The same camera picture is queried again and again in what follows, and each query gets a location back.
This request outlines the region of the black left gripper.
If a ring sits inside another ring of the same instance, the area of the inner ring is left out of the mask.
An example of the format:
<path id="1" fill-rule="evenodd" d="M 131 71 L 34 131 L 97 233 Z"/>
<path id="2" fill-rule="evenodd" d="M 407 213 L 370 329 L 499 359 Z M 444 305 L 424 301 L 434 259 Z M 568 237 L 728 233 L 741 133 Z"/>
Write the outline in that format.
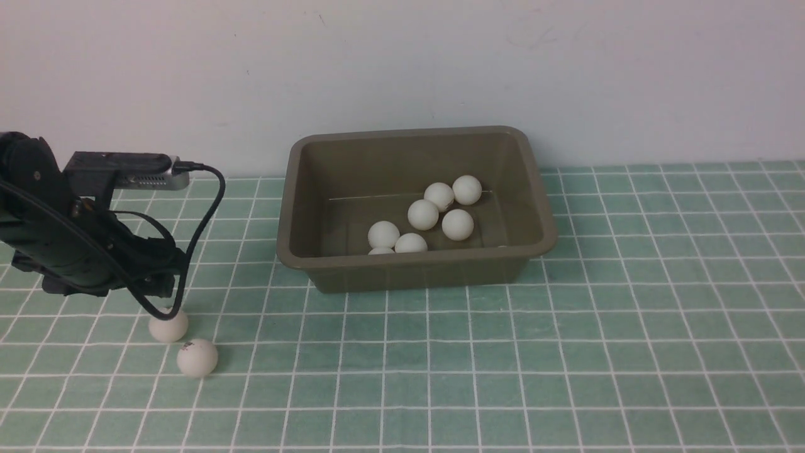
<path id="1" fill-rule="evenodd" d="M 172 294 L 175 277 L 187 266 L 187 254 L 162 226 L 161 237 L 138 236 L 109 210 L 84 210 L 77 224 L 88 227 L 88 235 L 115 258 L 144 295 Z M 19 204 L 9 212 L 9 246 L 14 249 L 11 265 L 41 274 L 47 293 L 104 296 L 124 287 L 92 247 L 38 209 Z"/>

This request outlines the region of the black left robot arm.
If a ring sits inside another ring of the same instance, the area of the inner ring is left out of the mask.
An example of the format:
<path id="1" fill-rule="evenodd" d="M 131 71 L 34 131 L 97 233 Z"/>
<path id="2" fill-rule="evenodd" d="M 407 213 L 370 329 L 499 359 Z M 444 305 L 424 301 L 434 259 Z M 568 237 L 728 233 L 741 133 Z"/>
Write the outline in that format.
<path id="1" fill-rule="evenodd" d="M 173 172 L 175 161 L 176 157 L 164 153 L 77 152 L 60 169 L 43 138 L 20 132 L 2 134 L 2 182 L 83 229 L 146 296 L 172 295 L 187 256 L 162 226 L 157 227 L 156 238 L 133 234 L 112 212 L 110 200 L 117 188 L 185 188 L 189 176 Z M 6 191 L 2 192 L 2 241 L 14 249 L 15 269 L 43 276 L 46 293 L 105 296 L 124 287 L 109 264 L 61 221 Z"/>

